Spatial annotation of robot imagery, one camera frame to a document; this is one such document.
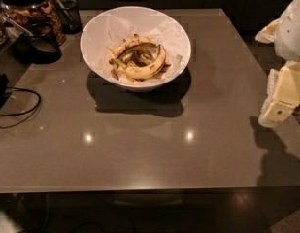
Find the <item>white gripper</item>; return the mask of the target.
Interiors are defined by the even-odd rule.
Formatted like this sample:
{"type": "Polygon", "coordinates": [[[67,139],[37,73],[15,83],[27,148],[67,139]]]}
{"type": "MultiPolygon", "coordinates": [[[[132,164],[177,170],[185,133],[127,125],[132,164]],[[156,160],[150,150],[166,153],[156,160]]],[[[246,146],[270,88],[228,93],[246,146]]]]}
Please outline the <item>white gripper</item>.
{"type": "Polygon", "coordinates": [[[280,70],[270,70],[267,98],[258,117],[261,126],[272,128],[288,119],[300,104],[300,0],[292,0],[279,18],[257,33],[255,40],[273,43],[275,54],[287,61],[280,70]]]}

